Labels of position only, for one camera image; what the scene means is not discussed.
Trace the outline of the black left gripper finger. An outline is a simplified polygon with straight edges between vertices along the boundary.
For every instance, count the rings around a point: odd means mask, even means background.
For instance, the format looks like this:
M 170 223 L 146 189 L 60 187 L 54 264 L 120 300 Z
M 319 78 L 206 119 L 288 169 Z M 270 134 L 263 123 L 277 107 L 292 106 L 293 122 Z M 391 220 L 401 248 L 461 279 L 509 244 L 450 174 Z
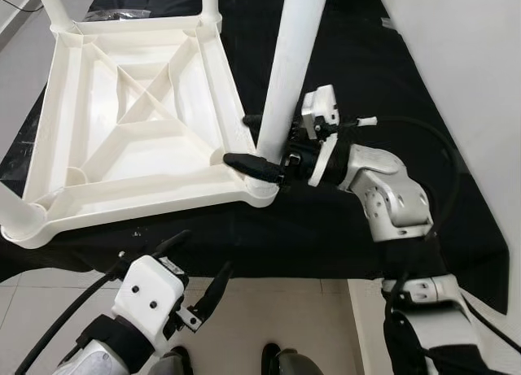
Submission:
M 180 231 L 180 233 L 173 235 L 171 238 L 160 242 L 160 244 L 152 250 L 151 256 L 154 257 L 154 259 L 161 259 L 161 257 L 170 255 L 172 251 L 175 251 L 179 246 L 185 244 L 191 235 L 192 231 L 190 230 Z
M 204 296 L 196 304 L 196 316 L 198 319 L 208 319 L 216 311 L 233 271 L 234 268 L 232 268 L 231 261 L 226 261 L 216 277 L 206 287 Z

